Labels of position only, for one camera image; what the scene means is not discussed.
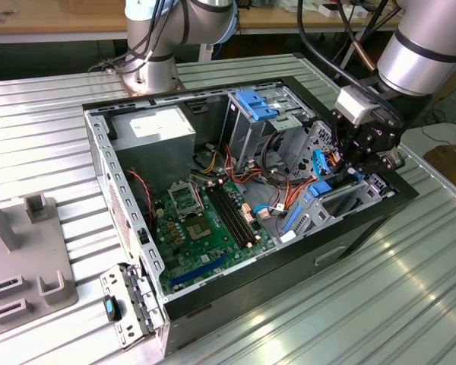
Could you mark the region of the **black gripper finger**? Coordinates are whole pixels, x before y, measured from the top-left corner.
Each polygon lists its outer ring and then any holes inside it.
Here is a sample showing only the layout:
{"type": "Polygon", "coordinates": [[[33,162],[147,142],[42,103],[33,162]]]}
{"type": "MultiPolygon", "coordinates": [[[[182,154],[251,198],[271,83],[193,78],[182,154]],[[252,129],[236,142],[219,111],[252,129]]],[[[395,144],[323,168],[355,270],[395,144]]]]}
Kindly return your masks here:
{"type": "Polygon", "coordinates": [[[356,150],[354,144],[356,129],[355,126],[337,110],[333,109],[331,115],[331,137],[333,145],[337,150],[337,155],[339,156],[336,169],[345,170],[353,163],[356,150]]]}
{"type": "Polygon", "coordinates": [[[348,164],[347,172],[351,175],[369,175],[395,171],[405,165],[404,158],[396,150],[376,152],[359,156],[348,164]]]}

